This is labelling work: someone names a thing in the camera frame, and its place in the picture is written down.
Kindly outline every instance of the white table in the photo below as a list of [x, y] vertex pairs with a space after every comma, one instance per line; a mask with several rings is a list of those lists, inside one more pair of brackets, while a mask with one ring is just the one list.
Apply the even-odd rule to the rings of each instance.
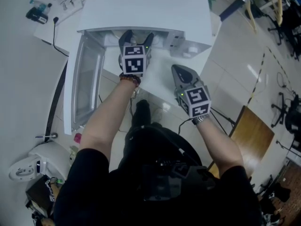
[[[66, 52], [71, 50], [72, 41], [77, 38], [77, 36], [81, 35], [81, 33], [77, 32], [81, 11], [82, 10], [76, 12], [55, 27], [55, 45]], [[52, 44], [54, 29], [54, 24], [52, 21], [54, 17], [60, 17], [62, 12], [63, 10], [61, 6], [56, 5], [54, 1], [53, 6], [48, 14], [48, 22], [46, 24], [39, 24], [36, 28], [34, 36]], [[214, 45], [222, 24], [219, 16], [211, 13], [211, 24]], [[173, 64], [185, 65], [194, 69], [198, 74], [201, 74], [211, 50], [212, 47], [192, 59], [184, 59], [171, 57], [170, 52], [167, 50], [153, 48], [150, 65], [147, 69], [147, 73], [145, 73], [145, 76], [143, 77], [140, 87], [152, 93], [153, 95], [175, 106], [178, 106], [176, 100], [174, 99], [175, 85], [171, 73], [171, 66]], [[107, 48], [103, 64], [103, 69], [115, 75], [116, 78], [121, 73], [117, 62], [119, 53], [119, 48]]]

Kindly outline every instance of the bracelet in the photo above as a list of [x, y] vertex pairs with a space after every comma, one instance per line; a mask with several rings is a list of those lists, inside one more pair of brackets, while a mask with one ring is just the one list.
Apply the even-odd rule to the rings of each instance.
[[202, 122], [204, 119], [206, 119], [208, 117], [209, 117], [209, 114], [200, 115], [198, 117], [193, 118], [192, 123], [196, 126], [197, 124], [199, 124], [200, 122]]
[[141, 79], [134, 74], [124, 74], [121, 73], [119, 76], [120, 80], [128, 80], [135, 84], [136, 88], [140, 85]]

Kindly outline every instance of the chair leg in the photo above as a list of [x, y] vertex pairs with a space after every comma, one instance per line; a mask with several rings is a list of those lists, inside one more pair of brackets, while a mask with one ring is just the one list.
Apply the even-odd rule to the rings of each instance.
[[275, 28], [268, 28], [268, 31], [270, 32], [270, 31], [277, 30], [278, 35], [279, 35], [279, 43], [277, 43], [277, 45], [281, 45], [281, 40], [282, 40], [282, 38], [281, 38], [281, 36], [282, 36], [281, 35], [281, 27], [279, 27], [277, 21], [274, 21], [269, 15], [266, 15], [266, 16], [272, 21], [272, 23], [275, 26]]
[[280, 115], [280, 116], [278, 117], [278, 119], [277, 119], [277, 121], [276, 121], [275, 124], [271, 124], [271, 127], [273, 128], [273, 127], [277, 126], [277, 124], [279, 123], [279, 121], [280, 121], [281, 118], [282, 118], [282, 115]]
[[282, 92], [279, 92], [279, 95], [281, 96], [281, 101], [282, 101], [282, 108], [278, 107], [277, 105], [275, 104], [272, 104], [272, 108], [277, 108], [279, 111], [280, 111], [280, 115], [276, 121], [276, 123], [274, 124], [271, 124], [271, 127], [275, 127], [278, 125], [278, 123], [280, 123], [281, 125], [283, 124], [283, 121], [284, 121], [284, 116], [286, 114], [286, 106], [285, 106], [285, 101], [284, 101], [284, 96], [283, 96], [283, 93]]

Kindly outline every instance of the open cabinet door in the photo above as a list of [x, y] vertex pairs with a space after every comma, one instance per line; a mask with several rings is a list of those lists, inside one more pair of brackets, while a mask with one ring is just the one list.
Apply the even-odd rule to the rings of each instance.
[[74, 39], [69, 54], [63, 98], [65, 134], [84, 126], [97, 108], [104, 48], [87, 32]]

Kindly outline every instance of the person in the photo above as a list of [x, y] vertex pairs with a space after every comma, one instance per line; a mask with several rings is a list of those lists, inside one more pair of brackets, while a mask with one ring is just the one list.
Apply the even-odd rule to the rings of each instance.
[[[112, 142], [139, 83], [137, 76], [121, 75], [86, 124], [79, 152], [55, 202], [55, 225], [260, 226], [259, 202], [241, 152], [208, 115], [194, 123], [220, 179], [204, 170], [184, 138], [159, 123], [151, 124], [146, 100], [137, 103], [123, 159], [109, 173]], [[190, 168], [197, 168], [194, 172], [201, 179], [188, 177]]]

